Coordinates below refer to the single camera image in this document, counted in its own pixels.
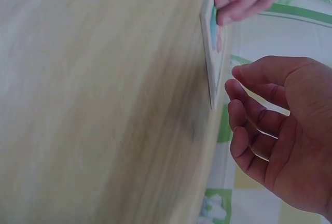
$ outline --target palm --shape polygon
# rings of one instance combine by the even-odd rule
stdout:
[[[292,65],[299,66],[297,60],[288,60],[290,70]],[[258,68],[252,66],[252,71],[248,69],[244,75],[234,72],[248,89],[290,110],[291,115],[267,110],[236,80],[229,80],[225,87],[231,99],[229,123],[234,131],[231,153],[247,175],[288,204],[323,214],[332,192],[332,90],[319,89],[317,85],[322,85],[322,78],[327,79],[324,72],[328,71],[330,79],[332,73],[324,67],[314,76],[317,64],[305,61],[303,67],[310,66],[286,74],[284,82],[278,78],[282,73],[273,78],[277,83],[267,81],[273,77],[272,72],[260,75],[266,69],[260,64],[263,61],[254,63]],[[278,66],[276,62],[269,67]]]
[[[327,195],[325,198],[317,192],[323,187],[316,169],[323,166],[318,159],[320,150],[317,142],[290,116],[272,150],[266,187],[296,208],[317,212],[316,206],[324,206],[327,201]]]

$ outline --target wood grain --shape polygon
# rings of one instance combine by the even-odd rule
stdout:
[[[195,223],[202,1],[0,0],[1,223]]]

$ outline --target white card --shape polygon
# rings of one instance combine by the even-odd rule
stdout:
[[[206,57],[207,76],[209,79],[211,108],[216,109],[227,48],[227,27],[216,23],[214,0],[204,0],[201,10],[201,25]]]

